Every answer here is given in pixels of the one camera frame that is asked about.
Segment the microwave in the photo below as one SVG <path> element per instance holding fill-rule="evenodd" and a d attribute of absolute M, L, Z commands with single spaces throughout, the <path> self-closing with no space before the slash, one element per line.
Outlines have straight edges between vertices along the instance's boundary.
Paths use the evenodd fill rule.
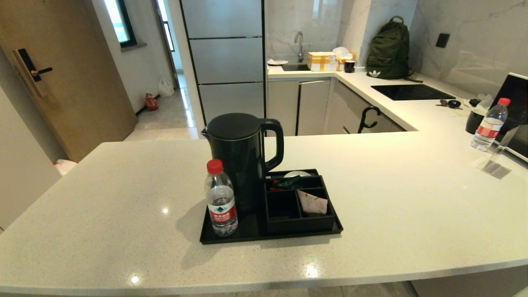
<path fill-rule="evenodd" d="M 496 142 L 500 142 L 506 132 L 519 126 L 506 150 L 528 162 L 528 77 L 509 73 L 491 107 L 497 105 L 499 98 L 511 100 L 508 106 L 508 118 L 502 126 Z"/>

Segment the electric kettle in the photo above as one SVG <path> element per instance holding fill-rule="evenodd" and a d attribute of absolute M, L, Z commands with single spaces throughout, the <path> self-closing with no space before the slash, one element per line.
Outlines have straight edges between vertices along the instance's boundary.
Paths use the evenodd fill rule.
<path fill-rule="evenodd" d="M 276 134 L 277 153 L 265 161 L 264 131 Z M 265 174 L 284 157 L 284 134 L 276 119 L 249 114 L 224 114 L 212 119 L 202 131 L 213 159 L 220 159 L 233 182 L 237 211 L 249 212 L 263 203 Z"/>

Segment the kettle handle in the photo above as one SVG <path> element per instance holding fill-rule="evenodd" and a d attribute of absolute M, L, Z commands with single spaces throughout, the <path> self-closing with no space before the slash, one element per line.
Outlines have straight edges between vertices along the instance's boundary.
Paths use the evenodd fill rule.
<path fill-rule="evenodd" d="M 284 157 L 284 133 L 282 132 L 280 122 L 276 119 L 264 118 L 262 119 L 260 127 L 262 131 L 271 130 L 276 134 L 277 154 L 265 163 L 265 171 L 268 172 L 282 162 L 282 158 Z"/>

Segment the water bottle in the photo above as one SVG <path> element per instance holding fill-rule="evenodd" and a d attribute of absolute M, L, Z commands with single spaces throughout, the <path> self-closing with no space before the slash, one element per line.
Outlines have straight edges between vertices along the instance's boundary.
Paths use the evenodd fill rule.
<path fill-rule="evenodd" d="M 509 104 L 508 98 L 501 98 L 498 100 L 498 104 L 488 111 L 471 140 L 470 145 L 472 147 L 483 152 L 488 150 L 508 117 L 506 106 Z"/>
<path fill-rule="evenodd" d="M 238 227 L 233 184 L 219 159 L 207 163 L 207 172 L 205 195 L 213 230 L 219 236 L 229 236 Z"/>

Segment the kettle lid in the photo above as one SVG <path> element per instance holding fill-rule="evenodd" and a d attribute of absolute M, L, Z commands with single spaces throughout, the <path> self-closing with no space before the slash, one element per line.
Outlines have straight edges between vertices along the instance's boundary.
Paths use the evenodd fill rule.
<path fill-rule="evenodd" d="M 241 140 L 260 131 L 261 119 L 258 117 L 233 113 L 217 116 L 207 125 L 207 132 L 221 140 Z"/>

